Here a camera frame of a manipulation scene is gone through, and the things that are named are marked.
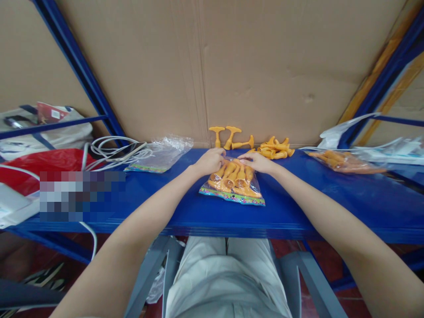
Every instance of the forearm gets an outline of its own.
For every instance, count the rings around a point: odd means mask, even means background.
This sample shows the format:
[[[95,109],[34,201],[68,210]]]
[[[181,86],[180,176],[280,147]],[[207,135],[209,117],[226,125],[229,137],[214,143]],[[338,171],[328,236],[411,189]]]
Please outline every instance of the forearm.
[[[199,177],[189,166],[137,208],[107,239],[51,317],[123,317],[150,244]]]
[[[349,267],[373,317],[421,317],[424,284],[365,224],[283,167],[272,176]]]
[[[363,253],[364,242],[371,250],[375,244],[386,246],[352,213],[290,171],[278,166],[272,176],[301,207],[319,234],[341,255]]]

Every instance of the chair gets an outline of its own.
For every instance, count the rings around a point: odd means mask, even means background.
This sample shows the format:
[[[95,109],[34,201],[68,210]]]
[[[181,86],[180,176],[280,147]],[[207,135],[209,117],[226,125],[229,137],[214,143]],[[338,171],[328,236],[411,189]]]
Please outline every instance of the chair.
[[[55,307],[64,292],[0,279],[0,310],[23,307]]]
[[[158,236],[150,246],[143,264],[141,264],[125,318],[139,317],[153,280],[164,258],[167,257],[162,303],[162,318],[165,317],[168,291],[174,283],[183,252],[184,248],[178,244],[176,239],[169,236]],[[311,253],[293,252],[277,259],[273,249],[271,249],[271,252],[278,275],[284,285],[288,306],[293,318],[301,318],[302,294],[300,291],[299,272],[302,273],[320,317],[347,318],[345,311]]]

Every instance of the red bag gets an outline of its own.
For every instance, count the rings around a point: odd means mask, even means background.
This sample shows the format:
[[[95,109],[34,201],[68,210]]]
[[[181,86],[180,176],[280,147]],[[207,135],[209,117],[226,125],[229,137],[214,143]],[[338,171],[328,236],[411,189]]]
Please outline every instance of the red bag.
[[[22,156],[2,164],[22,168],[36,175],[40,175],[42,171],[81,171],[83,154],[80,149],[56,149]],[[94,161],[88,154],[87,165]],[[0,168],[0,182],[24,196],[40,189],[37,179],[24,172],[7,168]]]

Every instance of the pixelated area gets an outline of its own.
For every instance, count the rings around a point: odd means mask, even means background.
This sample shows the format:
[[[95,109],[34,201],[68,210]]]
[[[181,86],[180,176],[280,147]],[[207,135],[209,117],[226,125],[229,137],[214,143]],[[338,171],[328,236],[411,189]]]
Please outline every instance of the pixelated area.
[[[125,172],[40,173],[42,222],[103,221],[125,203]]]

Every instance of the red tile floor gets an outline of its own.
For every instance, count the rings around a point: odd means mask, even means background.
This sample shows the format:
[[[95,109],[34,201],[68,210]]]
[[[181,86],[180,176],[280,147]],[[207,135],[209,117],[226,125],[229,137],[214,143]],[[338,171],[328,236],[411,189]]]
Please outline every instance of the red tile floor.
[[[82,244],[88,249],[92,248],[92,238],[89,234],[67,233],[69,238]],[[106,241],[108,235],[98,235],[99,247]],[[317,258],[324,274],[329,281],[333,281],[342,277],[342,259],[337,252],[327,243],[322,241],[308,241],[315,257]],[[272,240],[275,254],[278,258],[291,253],[293,251],[305,251],[305,247],[301,241],[296,240]],[[401,245],[393,244],[390,247],[399,255],[410,252],[419,248],[415,245]],[[32,272],[35,273],[41,269],[52,267],[53,265],[65,262],[62,270],[57,275],[58,278],[64,278],[68,284],[65,290],[75,282],[81,272],[84,270],[85,265],[70,259],[64,255],[58,254],[55,251],[39,245],[37,247],[37,254],[32,266]],[[362,299],[361,293],[357,288],[352,288],[346,291],[336,293],[342,307],[346,311],[349,318],[367,318],[371,317],[368,312],[365,302]],[[162,298],[155,305],[148,305],[144,318],[160,318],[162,308]],[[14,318],[47,318],[53,308],[40,308],[31,309],[24,312],[15,314]],[[306,288],[305,283],[302,283],[302,317],[303,318],[316,318],[318,317],[315,310],[312,298]]]

